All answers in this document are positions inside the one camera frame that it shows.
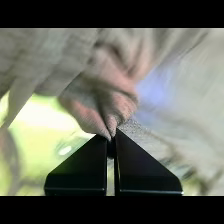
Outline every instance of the white light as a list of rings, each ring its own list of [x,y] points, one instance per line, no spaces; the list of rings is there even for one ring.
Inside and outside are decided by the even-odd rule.
[[[72,150],[71,146],[67,146],[59,151],[60,156],[64,156]]]

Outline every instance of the yellow-green surface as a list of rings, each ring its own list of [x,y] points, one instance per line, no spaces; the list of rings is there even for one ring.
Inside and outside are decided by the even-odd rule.
[[[7,111],[7,95],[1,101],[0,119]],[[19,154],[20,180],[16,195],[41,195],[46,175],[93,135],[84,133],[55,98],[33,95],[10,126]],[[7,195],[15,176],[0,150],[0,195]]]

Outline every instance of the black triangular object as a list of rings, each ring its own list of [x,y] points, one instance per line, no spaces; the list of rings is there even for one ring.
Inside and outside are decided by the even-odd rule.
[[[182,195],[179,179],[123,132],[113,141],[115,196]]]
[[[107,140],[90,139],[48,174],[44,190],[48,196],[105,196],[107,189]]]

